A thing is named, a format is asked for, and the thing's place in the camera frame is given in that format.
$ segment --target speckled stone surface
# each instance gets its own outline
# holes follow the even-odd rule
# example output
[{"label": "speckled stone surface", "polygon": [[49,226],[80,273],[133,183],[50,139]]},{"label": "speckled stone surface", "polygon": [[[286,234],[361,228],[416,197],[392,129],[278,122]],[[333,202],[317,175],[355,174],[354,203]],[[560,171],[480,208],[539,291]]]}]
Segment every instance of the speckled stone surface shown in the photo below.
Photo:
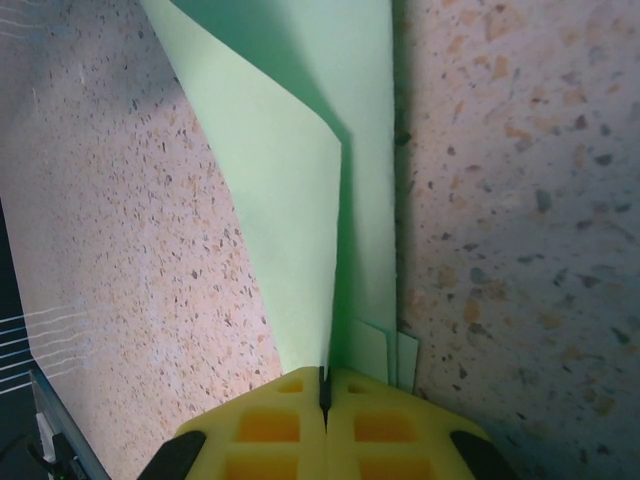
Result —
[{"label": "speckled stone surface", "polygon": [[109,474],[135,478],[279,359],[229,192],[142,9],[5,3],[23,14],[0,18],[47,26],[0,24],[0,195],[31,347]]},{"label": "speckled stone surface", "polygon": [[638,478],[640,3],[395,7],[416,393],[525,478]]}]

